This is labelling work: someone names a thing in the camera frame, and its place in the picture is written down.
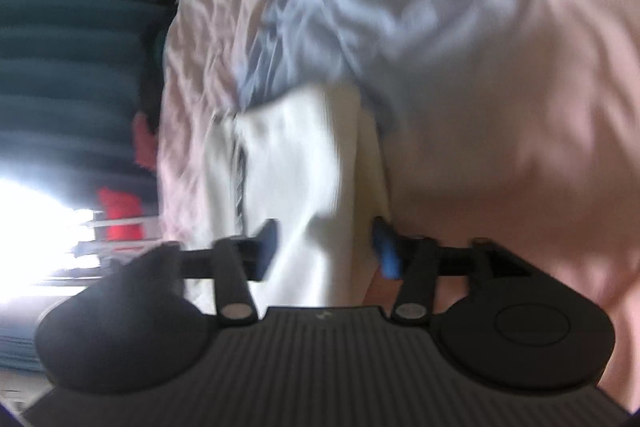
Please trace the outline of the cream white sweatpants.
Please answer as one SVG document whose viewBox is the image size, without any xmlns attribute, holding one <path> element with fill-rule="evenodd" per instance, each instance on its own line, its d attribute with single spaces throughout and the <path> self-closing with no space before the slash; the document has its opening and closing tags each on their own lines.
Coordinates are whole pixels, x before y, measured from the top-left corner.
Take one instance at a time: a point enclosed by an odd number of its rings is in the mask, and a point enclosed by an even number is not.
<svg viewBox="0 0 640 427">
<path fill-rule="evenodd" d="M 306 85 L 215 118 L 202 175 L 202 214 L 189 247 L 278 221 L 276 256 L 252 286 L 259 310 L 363 302 L 378 269 L 371 222 L 387 216 L 388 203 L 375 120 L 355 87 Z"/>
</svg>

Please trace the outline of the pile of mixed clothes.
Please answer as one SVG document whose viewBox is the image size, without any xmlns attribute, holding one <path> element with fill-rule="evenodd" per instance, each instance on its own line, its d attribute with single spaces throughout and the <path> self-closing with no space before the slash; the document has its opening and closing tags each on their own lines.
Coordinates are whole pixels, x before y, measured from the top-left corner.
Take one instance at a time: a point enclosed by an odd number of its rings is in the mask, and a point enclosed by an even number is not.
<svg viewBox="0 0 640 427">
<path fill-rule="evenodd" d="M 138 83 L 138 109 L 132 120 L 134 161 L 143 169 L 157 169 L 158 128 L 162 112 L 164 49 L 170 22 L 152 23 L 142 34 L 142 69 Z"/>
</svg>

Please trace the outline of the garment steamer stand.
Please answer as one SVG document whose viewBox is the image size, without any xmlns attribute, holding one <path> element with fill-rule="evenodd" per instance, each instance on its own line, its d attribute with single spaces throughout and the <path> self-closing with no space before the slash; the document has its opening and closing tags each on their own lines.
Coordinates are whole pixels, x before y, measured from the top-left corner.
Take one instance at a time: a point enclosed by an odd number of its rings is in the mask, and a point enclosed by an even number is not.
<svg viewBox="0 0 640 427">
<path fill-rule="evenodd" d="M 64 277 L 99 277 L 126 265 L 160 244 L 160 217 L 155 215 L 108 218 L 94 213 L 80 228 L 72 259 L 65 262 Z"/>
</svg>

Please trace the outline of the red garment on steamer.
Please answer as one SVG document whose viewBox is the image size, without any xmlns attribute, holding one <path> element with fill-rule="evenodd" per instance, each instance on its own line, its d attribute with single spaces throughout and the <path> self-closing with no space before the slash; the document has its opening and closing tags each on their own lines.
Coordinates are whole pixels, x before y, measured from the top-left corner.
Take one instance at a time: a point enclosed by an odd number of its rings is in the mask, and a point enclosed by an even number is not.
<svg viewBox="0 0 640 427">
<path fill-rule="evenodd" d="M 142 216 L 142 204 L 137 195 L 102 188 L 99 200 L 106 219 L 124 219 Z M 110 241 L 137 241 L 143 239 L 142 225 L 111 225 L 106 228 Z"/>
</svg>

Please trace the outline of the pastel pink quilt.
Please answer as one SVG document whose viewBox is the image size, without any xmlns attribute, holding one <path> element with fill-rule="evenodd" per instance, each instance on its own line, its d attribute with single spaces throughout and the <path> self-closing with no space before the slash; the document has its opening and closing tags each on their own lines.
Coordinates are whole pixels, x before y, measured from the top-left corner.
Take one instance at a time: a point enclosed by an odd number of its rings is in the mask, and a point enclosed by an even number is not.
<svg viewBox="0 0 640 427">
<path fill-rule="evenodd" d="M 639 0 L 179 0 L 164 233 L 208 243 L 205 137 L 305 84 L 357 86 L 399 228 L 489 236 L 602 306 L 639 405 Z"/>
</svg>

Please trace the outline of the teal blue curtain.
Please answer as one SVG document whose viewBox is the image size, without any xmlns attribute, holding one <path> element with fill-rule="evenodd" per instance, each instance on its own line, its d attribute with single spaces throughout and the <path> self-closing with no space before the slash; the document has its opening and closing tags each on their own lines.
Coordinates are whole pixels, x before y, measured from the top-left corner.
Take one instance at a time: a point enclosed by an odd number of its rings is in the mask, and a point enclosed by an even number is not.
<svg viewBox="0 0 640 427">
<path fill-rule="evenodd" d="M 134 162 L 143 33 L 160 0 L 1 0 L 1 171 L 66 198 L 152 198 Z"/>
</svg>

